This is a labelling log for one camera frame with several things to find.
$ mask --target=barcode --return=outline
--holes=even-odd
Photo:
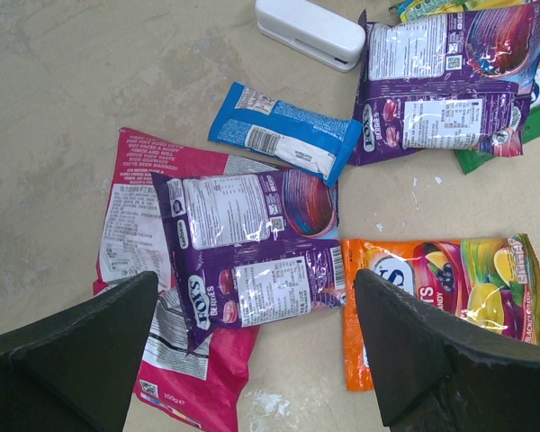
[[[140,380],[140,386],[142,387],[143,392],[145,392],[147,394],[151,394],[155,398],[159,397],[158,396],[158,386],[153,384],[152,382]]]
[[[462,56],[446,57],[446,70],[462,69]]]
[[[247,136],[246,147],[273,156],[280,137],[279,134],[273,133],[268,129],[253,126]]]
[[[332,255],[332,264],[334,266],[334,284],[337,290],[346,288],[346,280],[344,279],[344,262],[342,261],[342,248],[332,247],[330,249]]]

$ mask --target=snack bar wrapper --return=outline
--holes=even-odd
[[[237,403],[248,382],[258,328],[222,328],[194,353],[186,353],[185,320],[150,171],[186,177],[273,169],[244,157],[120,130],[94,294],[145,270],[158,274],[160,296],[134,392],[172,418],[210,432],[238,432]]]
[[[336,187],[298,169],[152,178],[190,352],[215,329],[345,302]]]
[[[540,60],[540,1],[441,13],[366,30],[354,118],[363,133],[350,163],[417,149],[522,154]]]
[[[509,338],[540,345],[540,266],[527,235],[451,241],[342,241],[346,387],[374,387],[356,315],[356,272],[369,268],[423,302]]]
[[[333,186],[360,129],[358,121],[332,119],[234,83],[208,140],[280,158]]]

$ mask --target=pink candy packet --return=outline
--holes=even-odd
[[[150,172],[188,177],[271,170],[276,167],[120,130],[94,294],[142,271],[157,273],[160,297],[134,392],[141,401],[202,430],[238,431],[236,407],[248,382],[258,327],[219,329],[186,354],[185,320]]]

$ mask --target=red candy image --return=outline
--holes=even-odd
[[[222,315],[222,320],[226,324],[231,324],[238,319],[238,305],[235,301],[227,301],[224,305],[224,314]]]
[[[392,125],[386,128],[386,143],[390,147],[398,147],[398,132],[396,128]]]
[[[382,117],[385,122],[391,122],[398,114],[398,103],[393,99],[388,99],[384,104],[384,113]]]
[[[222,294],[230,294],[234,289],[234,279],[231,270],[222,270],[218,277],[218,288]]]

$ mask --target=blue wrapper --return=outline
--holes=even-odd
[[[356,120],[338,120],[232,84],[208,140],[274,156],[333,186],[362,131]]]

